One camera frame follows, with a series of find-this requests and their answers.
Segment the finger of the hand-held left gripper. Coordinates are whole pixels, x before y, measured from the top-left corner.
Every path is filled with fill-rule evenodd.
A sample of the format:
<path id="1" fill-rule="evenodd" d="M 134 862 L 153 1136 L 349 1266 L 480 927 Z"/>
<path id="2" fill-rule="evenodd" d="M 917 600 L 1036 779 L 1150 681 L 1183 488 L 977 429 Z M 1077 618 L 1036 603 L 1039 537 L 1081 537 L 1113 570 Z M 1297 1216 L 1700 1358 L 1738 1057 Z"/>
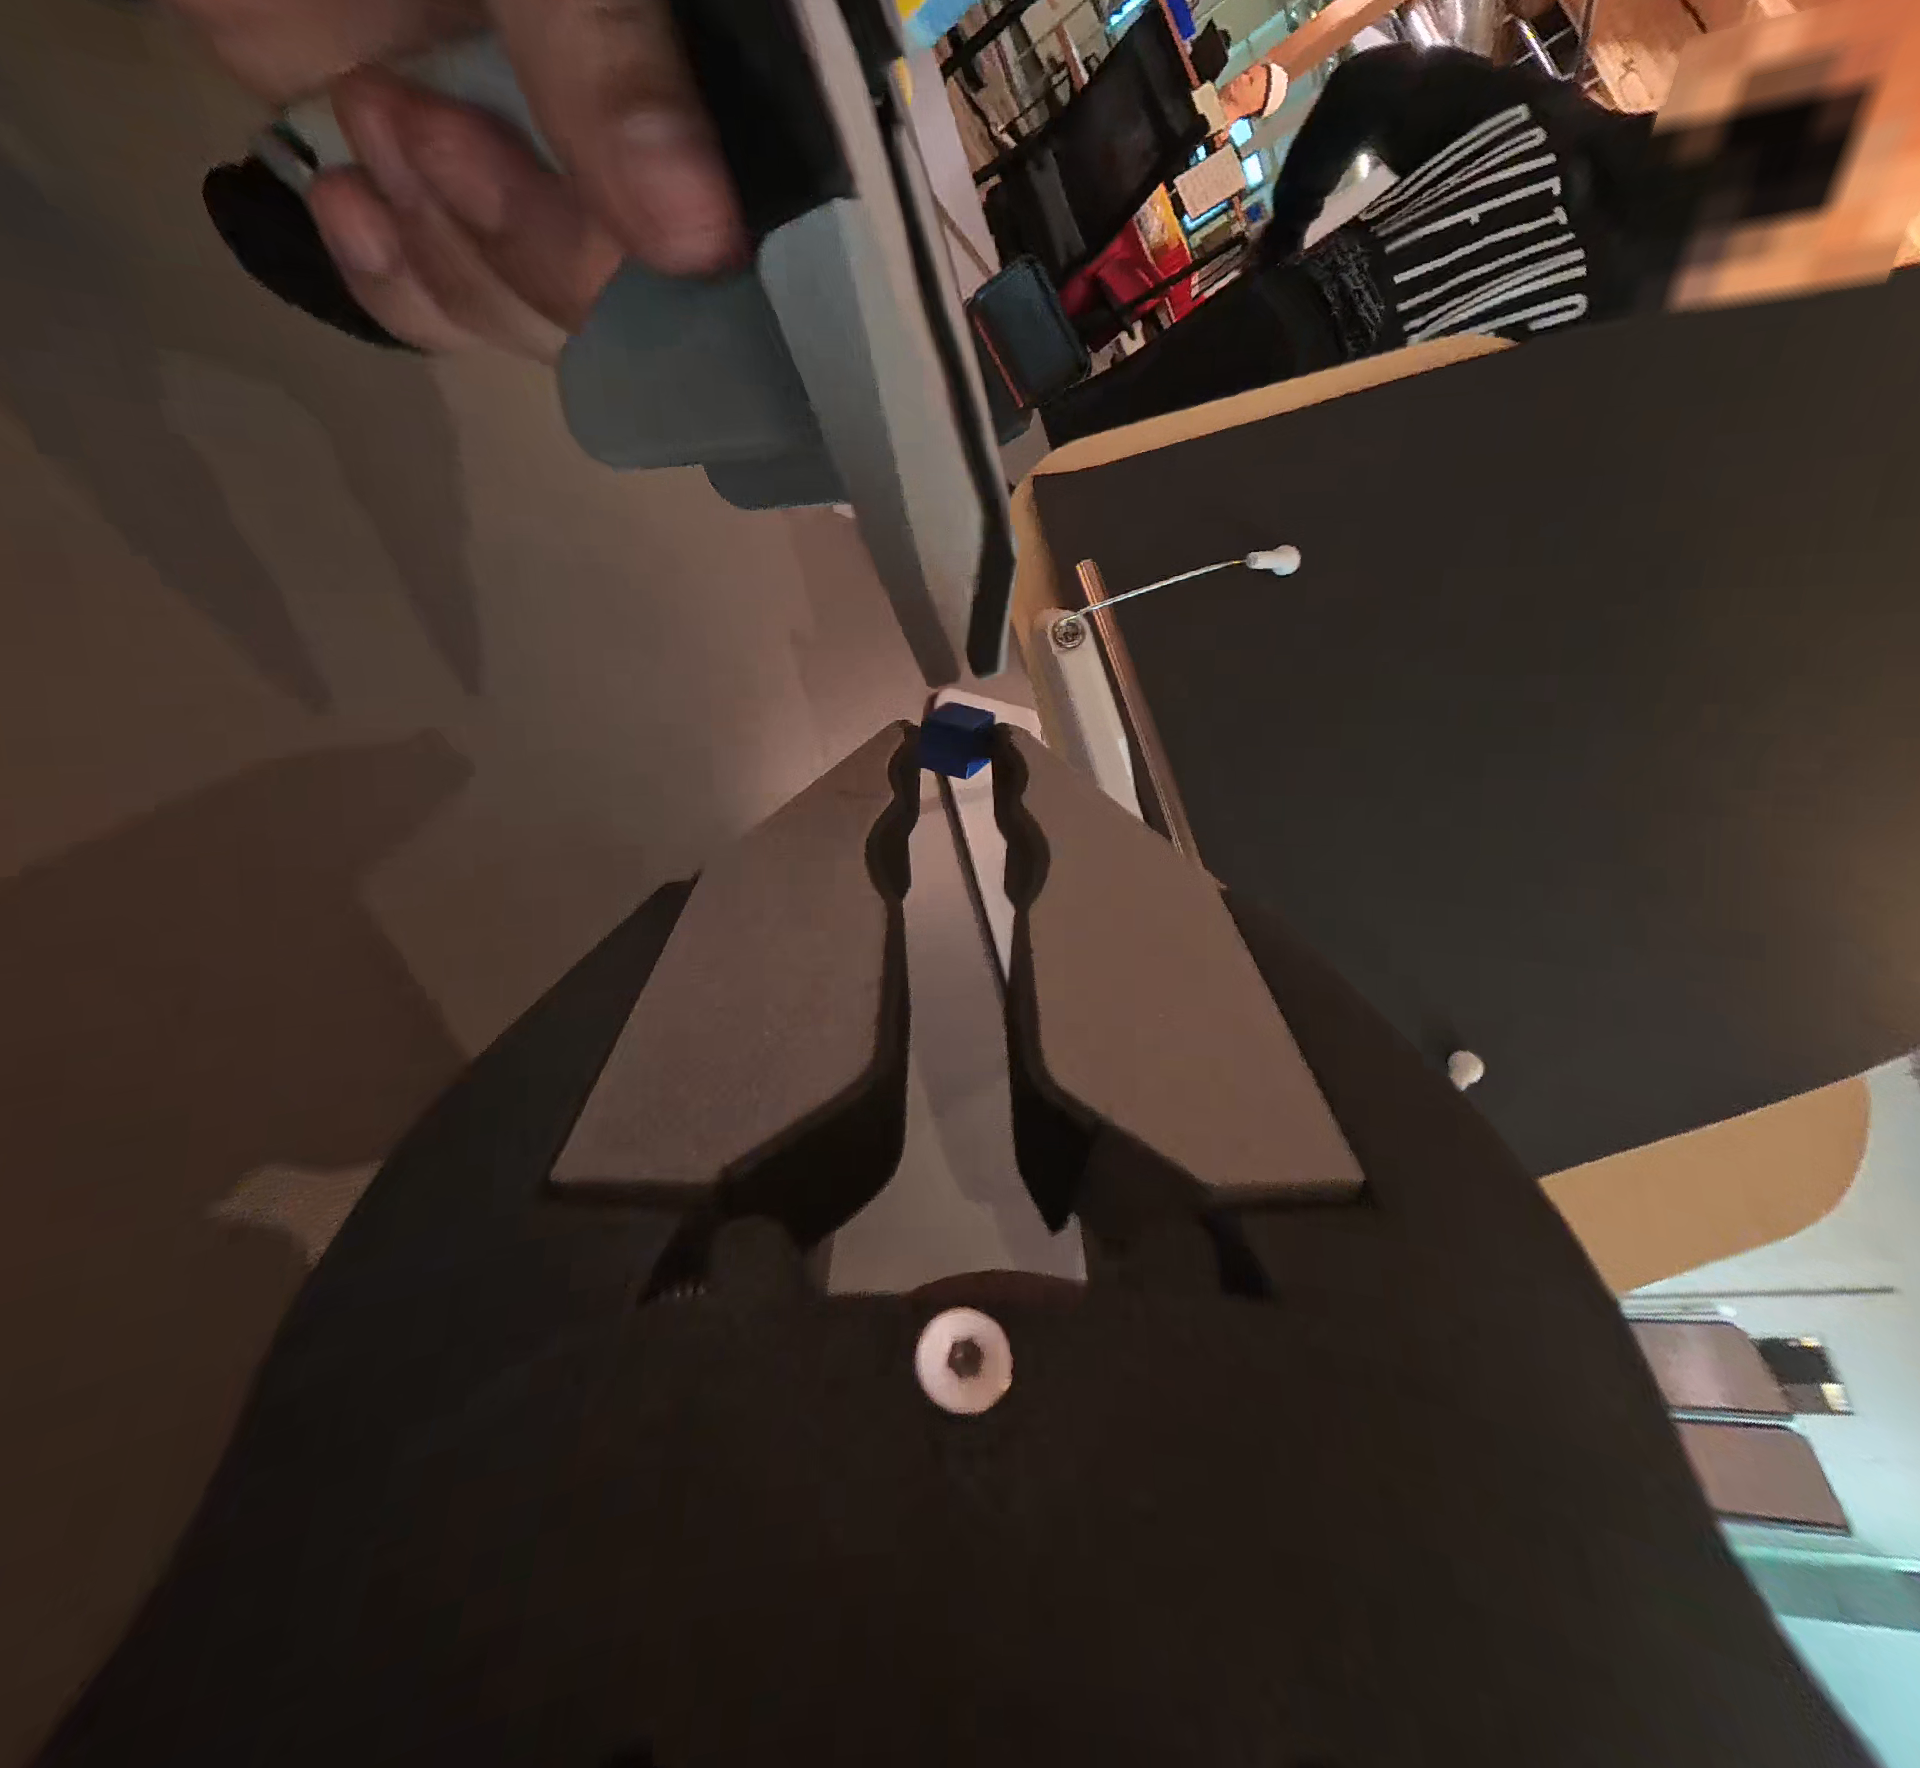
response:
<path id="1" fill-rule="evenodd" d="M 758 280 L 842 503 L 923 676 L 998 676 L 1003 457 L 907 109 L 891 0 L 785 0 L 851 191 L 766 234 Z"/>
<path id="2" fill-rule="evenodd" d="M 924 684 L 966 669 L 975 457 L 943 250 L 896 208 L 832 199 L 758 247 L 842 500 Z"/>

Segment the dark power bank with display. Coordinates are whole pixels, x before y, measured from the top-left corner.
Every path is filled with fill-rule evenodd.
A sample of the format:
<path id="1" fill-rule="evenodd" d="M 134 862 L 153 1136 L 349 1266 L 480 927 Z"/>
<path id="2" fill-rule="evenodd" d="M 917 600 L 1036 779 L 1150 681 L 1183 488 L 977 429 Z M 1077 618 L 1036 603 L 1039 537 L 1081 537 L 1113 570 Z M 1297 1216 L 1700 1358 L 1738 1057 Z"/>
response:
<path id="1" fill-rule="evenodd" d="M 1051 275 L 1034 255 L 998 268 L 962 306 L 998 441 L 1091 375 Z"/>

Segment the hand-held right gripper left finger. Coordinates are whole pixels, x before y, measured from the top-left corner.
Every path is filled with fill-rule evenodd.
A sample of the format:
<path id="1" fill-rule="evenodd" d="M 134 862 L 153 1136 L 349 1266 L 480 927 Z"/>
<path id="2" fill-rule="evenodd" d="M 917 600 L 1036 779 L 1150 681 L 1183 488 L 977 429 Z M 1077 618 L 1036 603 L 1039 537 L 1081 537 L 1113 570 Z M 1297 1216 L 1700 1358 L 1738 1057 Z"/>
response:
<path id="1" fill-rule="evenodd" d="M 904 1148 L 917 731 L 894 721 L 726 845 L 671 918 L 551 1191 L 829 1243 Z"/>

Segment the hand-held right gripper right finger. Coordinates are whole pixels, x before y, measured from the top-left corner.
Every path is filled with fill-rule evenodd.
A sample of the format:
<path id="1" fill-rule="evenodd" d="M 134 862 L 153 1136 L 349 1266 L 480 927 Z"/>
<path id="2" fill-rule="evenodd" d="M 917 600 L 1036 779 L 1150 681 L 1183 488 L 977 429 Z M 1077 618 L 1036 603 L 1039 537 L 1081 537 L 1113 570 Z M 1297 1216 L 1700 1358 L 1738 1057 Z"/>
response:
<path id="1" fill-rule="evenodd" d="M 1213 878 L 1069 761 L 995 733 L 1021 1181 L 1048 1231 L 1351 1205 L 1340 1131 Z"/>

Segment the book stand with black board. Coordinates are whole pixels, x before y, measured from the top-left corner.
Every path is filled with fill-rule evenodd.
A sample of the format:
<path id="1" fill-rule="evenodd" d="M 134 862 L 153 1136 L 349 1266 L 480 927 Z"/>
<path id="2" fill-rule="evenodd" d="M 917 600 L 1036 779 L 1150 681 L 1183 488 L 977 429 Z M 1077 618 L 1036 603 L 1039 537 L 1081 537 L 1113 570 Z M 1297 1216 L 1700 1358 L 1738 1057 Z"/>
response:
<path id="1" fill-rule="evenodd" d="M 1118 595 L 1197 859 L 1601 1239 L 1881 1300 L 1916 1103 L 1916 270 L 1390 356 L 1101 436 L 1025 612 Z"/>

